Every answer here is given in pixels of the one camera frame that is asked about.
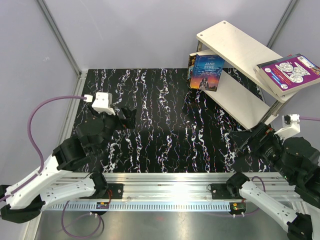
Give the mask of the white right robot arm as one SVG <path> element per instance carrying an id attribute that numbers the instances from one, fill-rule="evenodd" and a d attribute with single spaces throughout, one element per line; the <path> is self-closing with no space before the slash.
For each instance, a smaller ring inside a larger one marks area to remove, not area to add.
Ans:
<path id="1" fill-rule="evenodd" d="M 320 238 L 320 152 L 293 126 L 274 130 L 264 123 L 229 136 L 238 149 L 249 147 L 251 154 L 273 167 L 305 202 L 308 213 L 287 208 L 241 172 L 226 182 L 229 197 L 249 200 L 273 218 L 290 240 Z"/>

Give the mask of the Jane Eyre book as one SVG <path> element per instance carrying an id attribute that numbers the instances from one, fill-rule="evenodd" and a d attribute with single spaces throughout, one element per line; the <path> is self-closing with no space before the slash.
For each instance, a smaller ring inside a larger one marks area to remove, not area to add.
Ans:
<path id="1" fill-rule="evenodd" d="M 216 92 L 225 60 L 217 54 L 196 54 L 190 88 Z"/>

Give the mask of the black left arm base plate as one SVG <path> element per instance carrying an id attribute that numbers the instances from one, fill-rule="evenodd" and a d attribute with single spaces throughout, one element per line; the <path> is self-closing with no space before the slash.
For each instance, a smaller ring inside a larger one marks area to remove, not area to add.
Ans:
<path id="1" fill-rule="evenodd" d="M 112 200 L 121 200 L 124 193 L 124 184 L 122 183 L 109 183 L 108 191 L 100 199 L 109 199 L 109 195 Z"/>

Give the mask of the yellow 169-Storey Treehouse book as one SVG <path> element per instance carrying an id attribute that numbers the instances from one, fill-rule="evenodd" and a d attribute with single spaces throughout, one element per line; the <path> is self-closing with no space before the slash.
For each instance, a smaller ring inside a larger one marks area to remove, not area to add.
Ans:
<path id="1" fill-rule="evenodd" d="M 197 52 L 190 53 L 188 57 L 188 71 L 187 71 L 187 80 L 190 81 L 192 78 L 193 68 L 196 62 Z"/>

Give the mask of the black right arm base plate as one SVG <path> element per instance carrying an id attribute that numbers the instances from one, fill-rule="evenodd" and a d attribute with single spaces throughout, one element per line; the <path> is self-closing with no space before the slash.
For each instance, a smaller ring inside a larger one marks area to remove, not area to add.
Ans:
<path id="1" fill-rule="evenodd" d="M 211 193 L 211 198 L 213 200 L 235 200 L 240 199 L 239 197 L 232 196 L 227 190 L 226 183 L 211 183 L 207 186 L 207 189 Z"/>

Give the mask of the purple paperback book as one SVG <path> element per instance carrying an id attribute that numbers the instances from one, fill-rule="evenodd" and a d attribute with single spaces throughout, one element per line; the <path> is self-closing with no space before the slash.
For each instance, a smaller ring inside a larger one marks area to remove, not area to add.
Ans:
<path id="1" fill-rule="evenodd" d="M 279 97 L 320 82 L 320 67 L 300 53 L 257 64 L 255 71 Z"/>

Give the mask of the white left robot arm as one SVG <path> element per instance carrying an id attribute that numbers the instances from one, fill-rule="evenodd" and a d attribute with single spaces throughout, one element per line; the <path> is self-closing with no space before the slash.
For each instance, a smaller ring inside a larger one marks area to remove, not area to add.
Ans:
<path id="1" fill-rule="evenodd" d="M 115 131 L 134 129 L 136 109 L 121 108 L 124 115 L 97 114 L 79 124 L 76 134 L 64 140 L 44 162 L 43 170 L 31 174 L 14 185 L 1 185 L 0 196 L 5 205 L 0 209 L 3 220 L 22 224 L 58 203 L 69 200 L 101 199 L 109 191 L 108 183 L 101 172 L 92 172 L 75 183 L 53 187 L 53 183 L 80 167 L 92 163 L 102 154 Z"/>

